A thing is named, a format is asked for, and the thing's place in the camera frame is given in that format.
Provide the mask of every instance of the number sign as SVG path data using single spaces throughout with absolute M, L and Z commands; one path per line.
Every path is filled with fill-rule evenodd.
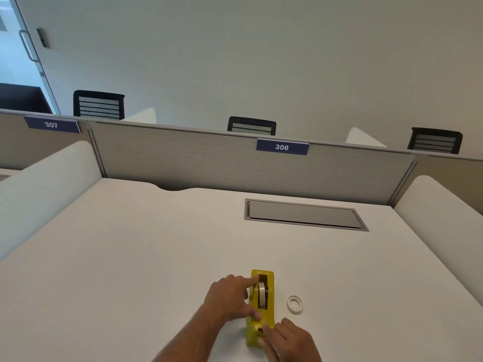
M 304 142 L 277 141 L 274 139 L 257 139 L 257 151 L 307 155 L 309 144 Z
M 46 117 L 24 117 L 29 128 L 46 129 L 48 131 L 81 133 L 79 123 L 74 119 L 46 118 Z

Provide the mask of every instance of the roll of tape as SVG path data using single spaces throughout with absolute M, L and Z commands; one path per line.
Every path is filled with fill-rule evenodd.
M 300 297 L 292 295 L 287 300 L 287 308 L 292 314 L 299 315 L 303 310 L 303 304 Z
M 260 308 L 265 307 L 265 283 L 259 282 L 258 283 L 258 297 L 260 298 Z

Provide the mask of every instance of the right hand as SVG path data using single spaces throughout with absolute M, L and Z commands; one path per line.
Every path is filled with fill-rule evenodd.
M 322 362 L 309 332 L 283 318 L 272 329 L 263 325 L 265 338 L 259 338 L 269 362 Z

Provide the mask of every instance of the mesh backrest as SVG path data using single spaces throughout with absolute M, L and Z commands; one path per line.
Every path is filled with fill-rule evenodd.
M 228 131 L 232 132 L 275 135 L 276 127 L 276 122 L 262 119 L 230 117 L 228 121 Z
M 74 116 L 124 119 L 124 95 L 98 91 L 74 91 Z
M 463 135 L 444 129 L 413 127 L 409 150 L 459 153 Z

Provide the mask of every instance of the door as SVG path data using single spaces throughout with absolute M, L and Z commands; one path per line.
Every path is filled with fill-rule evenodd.
M 0 0 L 0 83 L 40 87 L 52 112 L 58 113 L 15 0 Z

